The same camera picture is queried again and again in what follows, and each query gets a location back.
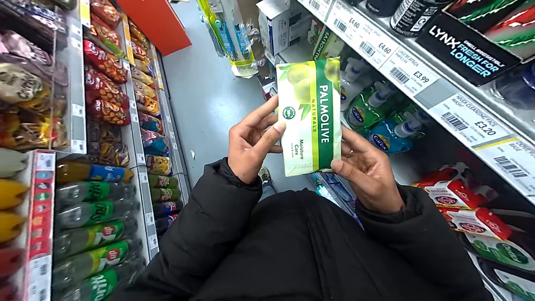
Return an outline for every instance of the sneaker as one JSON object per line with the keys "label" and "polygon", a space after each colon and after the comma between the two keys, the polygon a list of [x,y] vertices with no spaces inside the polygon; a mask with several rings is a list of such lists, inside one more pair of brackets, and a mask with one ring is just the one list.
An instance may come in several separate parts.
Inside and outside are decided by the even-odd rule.
{"label": "sneaker", "polygon": [[258,176],[260,176],[260,180],[262,180],[262,185],[266,183],[270,184],[271,182],[273,182],[273,180],[271,179],[271,175],[269,174],[269,170],[265,166],[262,166],[262,168],[260,168]]}

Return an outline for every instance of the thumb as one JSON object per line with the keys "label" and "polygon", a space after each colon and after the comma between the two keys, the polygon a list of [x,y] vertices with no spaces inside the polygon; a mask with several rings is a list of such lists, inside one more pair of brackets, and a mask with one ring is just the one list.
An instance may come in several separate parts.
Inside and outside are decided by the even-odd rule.
{"label": "thumb", "polygon": [[253,150],[265,157],[268,154],[270,147],[280,140],[285,129],[286,122],[277,121],[264,133],[264,135],[262,135],[260,140],[253,146]]}

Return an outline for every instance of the palmolive soap bar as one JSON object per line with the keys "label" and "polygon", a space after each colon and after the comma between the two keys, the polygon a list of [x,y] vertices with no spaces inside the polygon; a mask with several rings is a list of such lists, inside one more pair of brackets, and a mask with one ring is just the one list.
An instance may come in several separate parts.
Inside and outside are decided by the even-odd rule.
{"label": "palmolive soap bar", "polygon": [[277,79],[286,176],[332,171],[342,156],[340,58],[279,64]]}

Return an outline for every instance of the grey floor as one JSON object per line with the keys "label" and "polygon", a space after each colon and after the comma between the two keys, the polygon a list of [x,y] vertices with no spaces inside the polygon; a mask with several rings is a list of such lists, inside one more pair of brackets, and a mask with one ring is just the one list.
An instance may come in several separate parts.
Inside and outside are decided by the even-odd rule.
{"label": "grey floor", "polygon": [[[171,106],[193,186],[205,164],[227,156],[229,129],[264,103],[264,98],[258,80],[235,77],[228,60],[217,57],[195,0],[172,7],[193,44],[163,58]],[[278,192],[316,189],[309,176],[285,177],[281,154],[268,154],[264,165]]]}

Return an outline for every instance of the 7up bottle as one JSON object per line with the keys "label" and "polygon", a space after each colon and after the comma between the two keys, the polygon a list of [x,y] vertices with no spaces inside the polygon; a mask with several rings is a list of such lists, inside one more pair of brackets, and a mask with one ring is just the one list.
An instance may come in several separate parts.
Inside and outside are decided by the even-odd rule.
{"label": "7up bottle", "polygon": [[121,289],[134,281],[144,268],[143,259],[125,261],[76,283],[55,296],[54,301],[101,301],[114,290]]}
{"label": "7up bottle", "polygon": [[140,239],[126,239],[105,247],[69,257],[54,266],[52,287],[63,289],[105,268],[134,258],[143,248]]}

